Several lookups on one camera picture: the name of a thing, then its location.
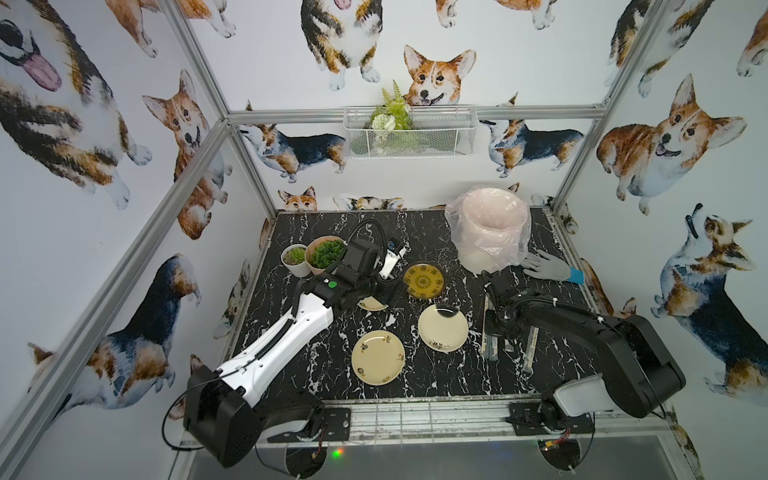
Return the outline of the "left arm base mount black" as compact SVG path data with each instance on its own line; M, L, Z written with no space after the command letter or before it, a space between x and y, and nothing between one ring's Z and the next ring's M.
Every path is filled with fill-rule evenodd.
M310 443L323 441L347 441L350 439L352 410L344 407L323 407L316 409L300 429L268 434L269 444Z

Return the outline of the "grey glove blue cuff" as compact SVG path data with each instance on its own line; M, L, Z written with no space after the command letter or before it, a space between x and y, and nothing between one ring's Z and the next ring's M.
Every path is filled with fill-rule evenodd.
M585 282L585 274L581 270L570 267L564 260L543 250L529 252L521 266L526 275L536 279L577 285L583 285Z

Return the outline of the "aluminium front rail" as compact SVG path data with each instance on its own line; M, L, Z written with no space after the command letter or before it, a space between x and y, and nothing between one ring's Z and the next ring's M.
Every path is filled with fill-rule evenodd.
M309 448L311 446L373 446L395 444L437 444L457 442L519 441L535 439L588 438L598 436L647 436L665 434L672 422L650 415L633 418L618 411L590 414L594 430L588 434L519 436L505 421L512 402L539 401L534 396L491 396L433 399L379 399L377 401L328 401L323 407L344 407L352 410L350 439L310 443L269 444L261 433L256 445L261 448ZM267 429L278 433L300 429L302 423L293 421L286 427Z

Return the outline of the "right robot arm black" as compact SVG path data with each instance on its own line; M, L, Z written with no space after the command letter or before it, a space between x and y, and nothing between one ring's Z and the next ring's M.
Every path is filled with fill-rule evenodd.
M644 317L603 316L533 290L501 292L487 285L485 291L494 336L512 339L533 327L549 331L587 349L595 365L594 375L542 394L535 412L512 423L560 431L597 412L642 419L686 386L682 369Z

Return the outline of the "cream plate front left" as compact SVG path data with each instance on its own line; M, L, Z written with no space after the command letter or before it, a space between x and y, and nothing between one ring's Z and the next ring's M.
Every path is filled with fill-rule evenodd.
M392 332L371 331L355 344L351 365L353 373L365 384L386 385L395 380L404 369L404 345Z

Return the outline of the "green fern white flower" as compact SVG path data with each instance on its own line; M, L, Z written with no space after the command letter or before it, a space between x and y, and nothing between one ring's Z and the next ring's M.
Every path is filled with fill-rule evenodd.
M369 128L379 144L383 144L395 131L413 129L410 105L396 81L392 82L392 86L391 92L382 89L384 103L374 110L369 122Z

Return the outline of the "white bin with plastic bag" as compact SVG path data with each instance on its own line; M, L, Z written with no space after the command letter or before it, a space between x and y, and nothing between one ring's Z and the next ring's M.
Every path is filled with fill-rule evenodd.
M458 260L474 275L519 266L528 254L531 211L509 190L476 186L445 207Z

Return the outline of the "cream plate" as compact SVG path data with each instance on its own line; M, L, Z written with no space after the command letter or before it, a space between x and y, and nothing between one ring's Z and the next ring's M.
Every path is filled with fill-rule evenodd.
M404 369L404 345L392 332L371 331L355 344L351 365L353 373L365 384L386 385L395 380Z
M361 299L358 302L358 307L368 312L378 312L388 308L387 305L372 296Z

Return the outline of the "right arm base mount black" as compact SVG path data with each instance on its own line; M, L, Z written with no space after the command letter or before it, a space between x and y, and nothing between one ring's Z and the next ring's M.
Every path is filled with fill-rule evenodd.
M548 401L512 402L505 421L519 436L560 435L566 431L588 434L594 430L590 414L571 417Z

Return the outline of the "yellow patterned dark-rimmed plate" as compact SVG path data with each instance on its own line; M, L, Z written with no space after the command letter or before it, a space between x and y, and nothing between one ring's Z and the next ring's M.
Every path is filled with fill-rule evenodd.
M406 292L413 298L431 300L439 296L445 287L443 271L435 264L417 263L403 273Z

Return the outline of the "wrapped chopsticks right on table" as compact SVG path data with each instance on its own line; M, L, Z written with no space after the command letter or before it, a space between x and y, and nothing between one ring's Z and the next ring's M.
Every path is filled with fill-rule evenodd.
M539 328L531 327L529 329L529 335L527 345L524 353L523 372L527 375L533 374L533 364L536 355L536 348L539 336Z

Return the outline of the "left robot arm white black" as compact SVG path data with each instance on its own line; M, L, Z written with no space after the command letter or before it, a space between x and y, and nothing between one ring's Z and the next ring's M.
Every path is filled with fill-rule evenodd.
M215 370L201 366L179 396L183 427L229 468L258 444L295 436L322 439L324 404L301 391L266 403L262 397L277 375L335 317L381 290L400 257L385 246L349 240L340 260L303 280L292 306L249 347Z

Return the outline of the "cream plate chipped right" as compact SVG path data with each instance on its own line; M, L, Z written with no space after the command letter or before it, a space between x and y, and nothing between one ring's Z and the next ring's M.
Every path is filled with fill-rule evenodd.
M429 348L451 353L465 344L469 323L466 316L454 307L431 305L419 316L418 333Z

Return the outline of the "tan pot green plant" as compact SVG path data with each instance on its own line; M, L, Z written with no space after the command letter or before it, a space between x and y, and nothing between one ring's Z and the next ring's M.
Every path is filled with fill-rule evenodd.
M345 241L336 236L323 236L312 241L305 250L310 271L315 275L322 273L342 256L345 247Z

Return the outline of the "cream plate upper left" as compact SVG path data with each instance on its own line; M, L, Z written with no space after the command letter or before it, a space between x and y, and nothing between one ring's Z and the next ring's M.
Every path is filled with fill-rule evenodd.
M372 296L361 299L358 302L358 307L368 312L378 312L388 308L387 305Z

